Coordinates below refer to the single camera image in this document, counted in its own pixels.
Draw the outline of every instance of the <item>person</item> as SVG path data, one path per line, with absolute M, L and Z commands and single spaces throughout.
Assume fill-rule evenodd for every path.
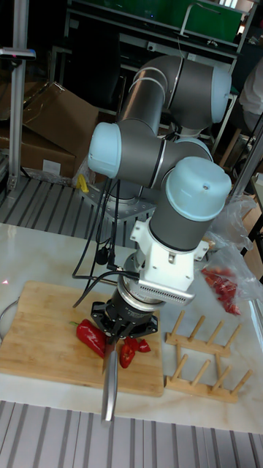
M 229 122 L 245 132 L 259 134 L 263 124 L 263 57 L 245 80 Z

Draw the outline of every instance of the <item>marble countertop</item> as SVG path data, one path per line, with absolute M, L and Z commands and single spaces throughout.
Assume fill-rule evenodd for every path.
M 72 278 L 84 246 L 83 239 L 0 224 L 0 313 L 18 298 L 28 280 L 84 288 L 85 281 Z M 95 244 L 92 243 L 80 274 L 88 273 L 94 249 Z M 130 252 L 130 249 L 117 247 L 117 264 L 123 265 Z M 103 266 L 97 266 L 96 273 L 103 271 Z M 239 393 L 238 403 L 221 403 L 166 389 L 160 398 L 119 392 L 115 414 L 164 423 L 263 433 L 263 356 L 251 319 L 250 304 L 240 304 L 242 317 L 233 317 L 221 308 L 202 275 L 197 274 L 194 288 L 197 296 L 186 307 L 186 314 L 179 328 L 180 334 L 190 334 L 204 314 L 206 320 L 197 338 L 207 339 L 220 320 L 224 319 L 225 325 L 215 342 L 225 344 L 238 323 L 243 323 L 243 328 L 232 345 L 231 358 L 222 359 L 223 367 L 229 362 L 233 365 L 233 370 L 224 381 L 225 388 L 233 388 L 249 368 L 254 370 L 254 375 Z M 110 296 L 114 289 L 100 283 L 95 290 Z M 1 321 L 0 331 L 3 336 L 9 330 L 15 312 L 16 307 L 10 309 Z M 179 313 L 180 307 L 171 304 L 161 310 L 164 375 L 172 375 L 176 367 L 175 347 L 164 343 L 164 334 L 172 331 Z M 205 359 L 211 357 L 192 351 L 187 353 L 189 359 L 183 369 L 183 377 L 192 379 Z M 216 381 L 213 356 L 211 361 L 201 382 L 213 384 Z M 100 413 L 102 391 L 0 374 L 0 399 Z

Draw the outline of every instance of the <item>metal floor grating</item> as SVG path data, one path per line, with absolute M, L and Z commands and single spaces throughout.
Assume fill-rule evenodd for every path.
M 263 437 L 0 404 L 1 468 L 262 468 Z
M 72 237 L 88 237 L 96 206 L 88 204 L 79 190 L 22 177 L 19 190 L 12 196 L 13 199 L 7 197 L 1 202 L 0 222 Z M 147 217 L 143 214 L 119 222 L 116 245 L 134 248 L 135 242 L 129 239 L 134 222 L 136 219 L 145 221 Z M 112 222 L 104 218 L 102 241 L 110 237 L 112 226 Z

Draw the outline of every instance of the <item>wooden cutting board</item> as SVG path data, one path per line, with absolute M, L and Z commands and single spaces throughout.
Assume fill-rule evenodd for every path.
M 0 348 L 0 372 L 102 388 L 102 359 L 76 337 L 69 322 L 90 318 L 94 301 L 106 295 L 91 292 L 73 309 L 82 290 L 39 282 L 27 282 L 18 311 Z M 118 364 L 119 391 L 161 396 L 164 378 L 161 332 L 149 335 L 151 352 L 137 352 L 128 369 Z M 123 341 L 118 342 L 118 351 Z

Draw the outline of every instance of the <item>knife blade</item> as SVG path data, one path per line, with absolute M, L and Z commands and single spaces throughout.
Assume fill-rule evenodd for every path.
M 110 339 L 106 345 L 104 368 L 104 388 L 102 397 L 102 425 L 109 426 L 113 421 L 118 391 L 118 339 Z

